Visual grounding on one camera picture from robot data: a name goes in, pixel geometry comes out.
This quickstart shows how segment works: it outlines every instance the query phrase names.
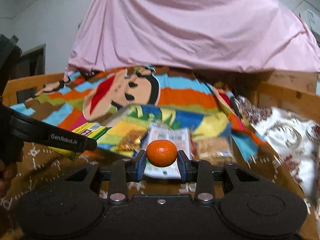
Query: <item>hand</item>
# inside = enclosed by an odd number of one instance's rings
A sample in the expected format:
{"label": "hand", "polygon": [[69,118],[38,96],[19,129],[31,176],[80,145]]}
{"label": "hand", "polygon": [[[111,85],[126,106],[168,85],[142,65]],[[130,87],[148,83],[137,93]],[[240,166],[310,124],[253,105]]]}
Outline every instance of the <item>hand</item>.
{"label": "hand", "polygon": [[[23,160],[23,150],[21,150],[19,156],[19,162]],[[2,172],[2,177],[0,178],[0,199],[7,195],[8,189],[11,187],[11,181],[17,176],[18,167],[17,163],[10,163],[5,165],[2,160],[0,160],[0,172]]]}

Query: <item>mandarin orange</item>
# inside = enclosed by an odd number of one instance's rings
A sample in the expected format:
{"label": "mandarin orange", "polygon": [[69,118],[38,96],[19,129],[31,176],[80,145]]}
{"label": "mandarin orange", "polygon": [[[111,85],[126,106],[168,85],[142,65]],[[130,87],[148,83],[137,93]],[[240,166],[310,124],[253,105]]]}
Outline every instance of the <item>mandarin orange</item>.
{"label": "mandarin orange", "polygon": [[170,166],[177,159],[177,148],[168,140],[156,140],[151,142],[146,150],[148,161],[159,168]]}

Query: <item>pink cloth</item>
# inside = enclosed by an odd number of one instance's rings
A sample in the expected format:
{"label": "pink cloth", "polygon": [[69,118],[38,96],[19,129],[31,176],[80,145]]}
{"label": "pink cloth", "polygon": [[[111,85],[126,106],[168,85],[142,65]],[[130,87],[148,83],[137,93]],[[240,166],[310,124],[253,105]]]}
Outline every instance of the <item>pink cloth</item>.
{"label": "pink cloth", "polygon": [[93,0],[67,71],[145,64],[319,72],[320,49],[278,0]]}

